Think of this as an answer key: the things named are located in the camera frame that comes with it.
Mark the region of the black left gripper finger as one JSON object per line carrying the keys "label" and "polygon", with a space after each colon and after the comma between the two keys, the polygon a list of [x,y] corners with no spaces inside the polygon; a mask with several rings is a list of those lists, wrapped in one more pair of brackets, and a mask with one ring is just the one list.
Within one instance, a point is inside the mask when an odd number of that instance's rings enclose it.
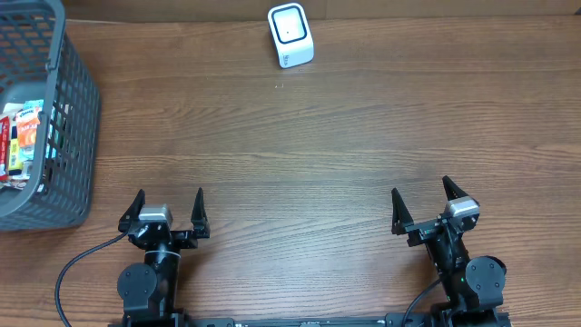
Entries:
{"label": "black left gripper finger", "polygon": [[126,233],[130,230],[132,223],[138,221],[139,213],[142,210],[143,206],[145,205],[145,192],[143,189],[140,189],[139,192],[136,194],[133,202],[122,214],[119,223],[118,223],[118,231],[120,233]]}
{"label": "black left gripper finger", "polygon": [[194,199],[191,222],[194,231],[209,231],[210,225],[204,206],[203,189],[200,187]]}

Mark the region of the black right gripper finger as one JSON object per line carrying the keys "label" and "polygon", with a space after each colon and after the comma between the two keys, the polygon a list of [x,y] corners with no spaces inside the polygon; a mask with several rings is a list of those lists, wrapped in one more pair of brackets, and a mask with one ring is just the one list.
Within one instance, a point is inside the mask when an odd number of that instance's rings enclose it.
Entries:
{"label": "black right gripper finger", "polygon": [[442,183],[449,201],[468,196],[448,175],[442,177]]}
{"label": "black right gripper finger", "polygon": [[392,223],[391,232],[396,235],[407,233],[407,228],[414,224],[413,218],[397,188],[391,190]]}

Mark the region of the yellow highlighter marker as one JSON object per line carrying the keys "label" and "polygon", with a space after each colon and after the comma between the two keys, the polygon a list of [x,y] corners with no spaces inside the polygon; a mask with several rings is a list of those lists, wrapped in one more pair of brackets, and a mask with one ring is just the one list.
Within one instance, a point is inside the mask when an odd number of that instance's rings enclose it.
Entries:
{"label": "yellow highlighter marker", "polygon": [[16,138],[10,140],[10,150],[8,159],[8,172],[10,175],[22,172],[23,162],[20,159],[20,146]]}

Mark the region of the brown snack pouch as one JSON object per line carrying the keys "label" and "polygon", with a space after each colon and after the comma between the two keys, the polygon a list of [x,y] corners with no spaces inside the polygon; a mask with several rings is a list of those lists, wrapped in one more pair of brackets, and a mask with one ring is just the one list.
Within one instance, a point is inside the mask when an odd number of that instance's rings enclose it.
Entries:
{"label": "brown snack pouch", "polygon": [[[10,120],[10,140],[17,139],[17,127],[16,127],[16,115],[23,109],[23,104],[19,103],[7,103],[1,113],[1,118],[3,116],[8,116]],[[19,174],[10,175],[8,172],[8,179],[1,182],[2,188],[14,188],[17,190],[22,190],[25,187],[27,180],[30,178],[30,174],[25,172],[25,162],[23,162],[22,172]]]}

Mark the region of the teal tissue pack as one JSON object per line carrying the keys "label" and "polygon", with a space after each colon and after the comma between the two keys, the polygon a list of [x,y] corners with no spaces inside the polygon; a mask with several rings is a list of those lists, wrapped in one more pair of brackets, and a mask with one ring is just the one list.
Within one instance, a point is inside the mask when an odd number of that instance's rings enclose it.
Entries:
{"label": "teal tissue pack", "polygon": [[43,107],[44,101],[42,99],[26,101],[23,109],[16,115],[19,159],[22,162],[34,160],[36,133],[40,124],[38,115],[42,112]]}

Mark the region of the red snack stick packet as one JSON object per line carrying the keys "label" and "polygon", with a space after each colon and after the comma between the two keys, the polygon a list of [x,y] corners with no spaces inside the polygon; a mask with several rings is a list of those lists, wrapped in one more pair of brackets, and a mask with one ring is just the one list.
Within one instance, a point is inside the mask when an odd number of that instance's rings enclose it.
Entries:
{"label": "red snack stick packet", "polygon": [[1,155],[0,155],[0,181],[8,179],[8,159],[10,148],[10,120],[8,116],[1,118]]}

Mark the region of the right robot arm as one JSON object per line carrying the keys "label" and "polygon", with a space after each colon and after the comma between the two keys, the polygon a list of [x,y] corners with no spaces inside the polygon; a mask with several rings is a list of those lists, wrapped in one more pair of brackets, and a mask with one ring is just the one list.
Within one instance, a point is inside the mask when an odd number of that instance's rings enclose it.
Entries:
{"label": "right robot arm", "polygon": [[388,326],[509,326],[503,304],[507,267],[495,256],[472,258],[463,242],[480,215],[479,202],[448,176],[442,177],[447,203],[436,218],[415,223],[399,191],[391,190],[391,232],[406,235],[408,246],[423,245],[438,278],[404,313],[388,313]]}

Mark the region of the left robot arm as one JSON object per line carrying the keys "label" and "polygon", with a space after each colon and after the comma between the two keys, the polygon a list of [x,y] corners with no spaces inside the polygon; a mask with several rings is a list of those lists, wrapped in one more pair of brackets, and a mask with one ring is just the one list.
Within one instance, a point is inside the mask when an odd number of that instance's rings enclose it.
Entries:
{"label": "left robot arm", "polygon": [[195,196],[192,228],[174,230],[166,204],[147,204],[139,191],[122,215],[118,230],[144,251],[141,263],[127,266],[117,281],[123,300],[123,326],[187,326],[184,309],[175,307],[181,251],[198,247],[211,229],[204,208],[203,189]]}

